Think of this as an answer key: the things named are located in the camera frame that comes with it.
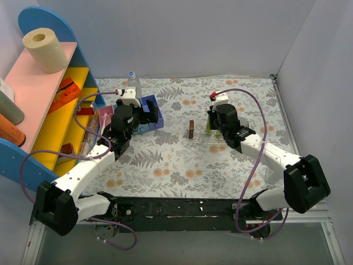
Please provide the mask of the brown block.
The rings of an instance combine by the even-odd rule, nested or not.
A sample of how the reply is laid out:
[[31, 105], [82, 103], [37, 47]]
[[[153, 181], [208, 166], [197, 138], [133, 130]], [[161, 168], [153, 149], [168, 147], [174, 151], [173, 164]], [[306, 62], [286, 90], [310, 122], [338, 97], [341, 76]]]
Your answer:
[[194, 137], [194, 121], [189, 121], [189, 139], [193, 139]]

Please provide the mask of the pink toothbrush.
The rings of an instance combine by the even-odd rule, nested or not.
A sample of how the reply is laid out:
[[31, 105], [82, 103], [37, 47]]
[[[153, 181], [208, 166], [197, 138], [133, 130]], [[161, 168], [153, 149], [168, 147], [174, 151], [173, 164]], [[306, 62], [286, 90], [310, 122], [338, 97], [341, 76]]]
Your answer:
[[105, 129], [105, 127], [106, 127], [106, 121], [108, 120], [108, 114], [107, 113], [105, 113], [104, 115], [103, 115], [103, 123], [102, 123], [102, 125], [101, 125], [101, 133], [103, 134], [103, 131], [104, 131], [104, 129]]

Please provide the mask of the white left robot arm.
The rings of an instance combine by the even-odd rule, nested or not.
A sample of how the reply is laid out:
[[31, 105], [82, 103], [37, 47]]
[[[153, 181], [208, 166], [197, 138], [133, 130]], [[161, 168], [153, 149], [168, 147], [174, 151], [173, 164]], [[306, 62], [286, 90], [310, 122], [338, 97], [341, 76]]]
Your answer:
[[101, 191], [84, 197], [82, 193], [128, 149], [139, 126], [150, 128], [162, 118], [155, 96], [145, 96], [140, 102], [142, 105], [135, 107], [118, 100], [110, 124], [84, 160], [64, 176], [38, 186], [33, 207], [37, 221], [64, 236], [81, 220], [99, 217], [111, 221], [117, 217], [117, 199], [113, 195]]

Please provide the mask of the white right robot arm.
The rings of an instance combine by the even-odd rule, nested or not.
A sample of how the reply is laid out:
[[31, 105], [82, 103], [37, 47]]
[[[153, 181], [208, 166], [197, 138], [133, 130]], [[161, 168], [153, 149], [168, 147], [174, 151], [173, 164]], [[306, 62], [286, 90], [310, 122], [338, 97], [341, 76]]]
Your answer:
[[260, 220], [270, 210], [281, 208], [304, 214], [330, 195], [328, 181], [316, 157], [301, 157], [265, 143], [254, 130], [241, 125], [231, 104], [210, 107], [207, 113], [210, 128], [218, 130], [230, 148], [258, 158], [268, 167], [270, 172], [265, 175], [266, 183], [284, 182], [282, 188], [262, 190], [251, 197], [249, 211], [253, 218]]

